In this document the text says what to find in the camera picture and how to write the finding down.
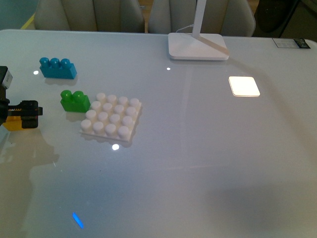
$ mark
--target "green lego brick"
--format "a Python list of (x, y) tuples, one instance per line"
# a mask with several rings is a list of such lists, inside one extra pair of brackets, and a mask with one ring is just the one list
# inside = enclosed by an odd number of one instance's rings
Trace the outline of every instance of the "green lego brick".
[(69, 90), (61, 92), (61, 105), (67, 112), (85, 113), (89, 110), (90, 102), (87, 95), (82, 91), (76, 91), (73, 94)]

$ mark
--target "white lamp stand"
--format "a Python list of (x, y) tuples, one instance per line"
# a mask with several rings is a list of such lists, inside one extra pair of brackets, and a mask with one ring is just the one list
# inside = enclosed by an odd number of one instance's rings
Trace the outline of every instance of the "white lamp stand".
[(175, 60), (227, 60), (229, 51), (219, 34), (200, 34), (206, 0), (198, 0), (193, 33), (169, 33), (168, 50)]

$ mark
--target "white cable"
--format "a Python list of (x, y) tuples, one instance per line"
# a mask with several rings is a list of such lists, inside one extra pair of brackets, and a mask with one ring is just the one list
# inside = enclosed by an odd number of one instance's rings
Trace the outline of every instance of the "white cable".
[(180, 28), (180, 29), (178, 29), (178, 30), (176, 31), (176, 33), (179, 32), (179, 31), (181, 31), (181, 30), (184, 30), (184, 29), (186, 29), (186, 28), (188, 28), (188, 27), (193, 27), (193, 26), (194, 26), (194, 24), (191, 24), (191, 25), (189, 25), (189, 26), (185, 26), (185, 27), (183, 27), (183, 28)]

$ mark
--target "chair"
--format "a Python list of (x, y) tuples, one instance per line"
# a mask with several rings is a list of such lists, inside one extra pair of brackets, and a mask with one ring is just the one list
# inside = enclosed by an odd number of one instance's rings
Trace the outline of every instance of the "chair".
[[(196, 0), (154, 0), (148, 32), (168, 34), (189, 26), (194, 23), (195, 10)], [(201, 33), (251, 37), (254, 29), (247, 0), (207, 0)]]
[(39, 0), (35, 29), (144, 32), (138, 0)]

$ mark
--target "white lego baseplate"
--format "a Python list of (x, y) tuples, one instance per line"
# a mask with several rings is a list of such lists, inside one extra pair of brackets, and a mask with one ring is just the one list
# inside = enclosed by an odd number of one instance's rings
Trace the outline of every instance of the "white lego baseplate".
[(81, 122), (81, 133), (129, 142), (139, 117), (141, 102), (115, 95), (96, 95)]

